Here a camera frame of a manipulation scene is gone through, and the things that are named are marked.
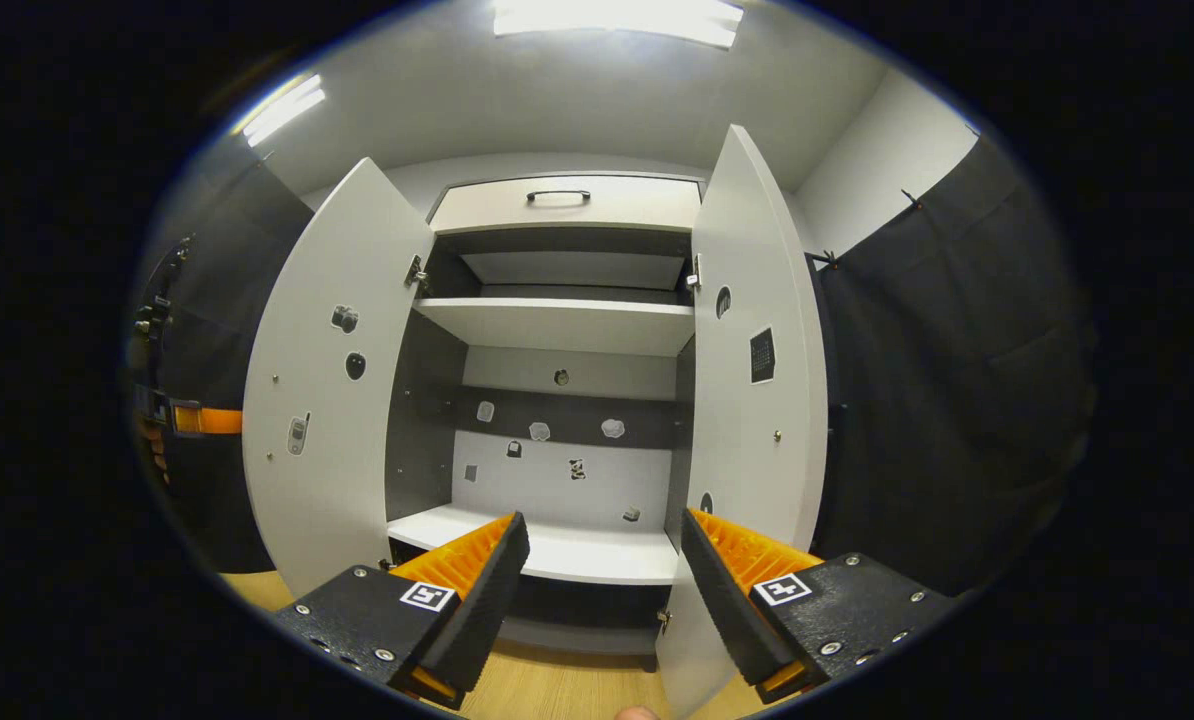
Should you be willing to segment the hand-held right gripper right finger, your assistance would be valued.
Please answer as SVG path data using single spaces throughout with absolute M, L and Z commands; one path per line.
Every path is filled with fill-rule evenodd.
M 698 509 L 681 512 L 681 550 L 730 660 L 767 704 L 882 664 L 961 607 L 864 553 L 821 559 Z

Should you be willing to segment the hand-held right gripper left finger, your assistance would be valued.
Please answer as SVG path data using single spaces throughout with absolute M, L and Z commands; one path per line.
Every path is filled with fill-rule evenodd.
M 458 710 L 529 552 L 527 519 L 510 512 L 395 568 L 350 566 L 273 613 L 273 623 L 373 685 Z

